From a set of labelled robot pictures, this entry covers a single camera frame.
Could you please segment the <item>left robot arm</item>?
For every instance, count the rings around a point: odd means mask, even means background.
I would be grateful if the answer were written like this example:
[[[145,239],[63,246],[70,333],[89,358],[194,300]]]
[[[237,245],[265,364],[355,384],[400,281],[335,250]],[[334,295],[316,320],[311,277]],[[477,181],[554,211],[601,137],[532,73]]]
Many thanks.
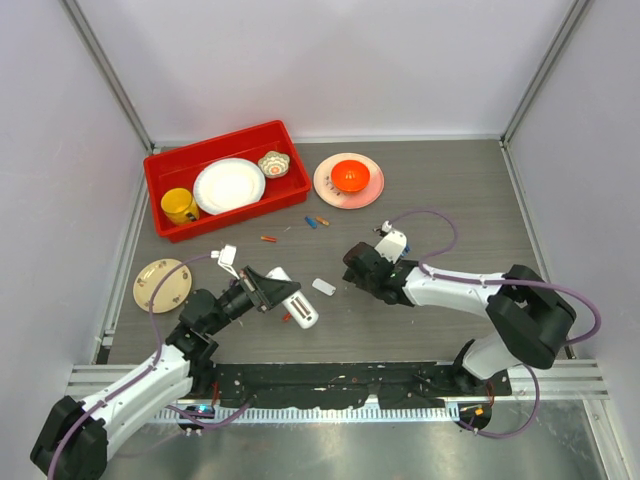
[[[50,479],[99,478],[154,414],[180,398],[200,399],[211,391],[211,357],[218,347],[212,335],[251,310],[274,309],[300,288],[295,281],[245,267],[220,296],[193,291],[178,325],[147,360],[82,400],[66,395],[53,405],[30,452],[31,462]]]

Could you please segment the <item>white battery cover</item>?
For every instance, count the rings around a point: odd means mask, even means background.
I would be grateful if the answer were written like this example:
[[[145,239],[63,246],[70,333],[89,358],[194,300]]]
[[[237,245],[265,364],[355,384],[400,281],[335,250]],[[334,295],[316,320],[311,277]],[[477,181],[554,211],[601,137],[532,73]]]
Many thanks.
[[[332,296],[336,292],[336,287],[334,285],[321,278],[314,279],[312,287],[327,296]]]

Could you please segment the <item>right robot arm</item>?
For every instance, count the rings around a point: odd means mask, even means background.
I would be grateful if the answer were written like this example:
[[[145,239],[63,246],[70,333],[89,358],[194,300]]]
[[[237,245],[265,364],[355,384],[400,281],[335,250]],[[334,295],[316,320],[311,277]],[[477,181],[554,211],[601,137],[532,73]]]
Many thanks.
[[[487,319],[495,332],[468,341],[443,390],[472,395],[496,373],[524,364],[549,369],[576,319],[573,307],[530,268],[514,265],[488,276],[385,258],[358,243],[343,257],[343,279],[388,305],[443,307]]]

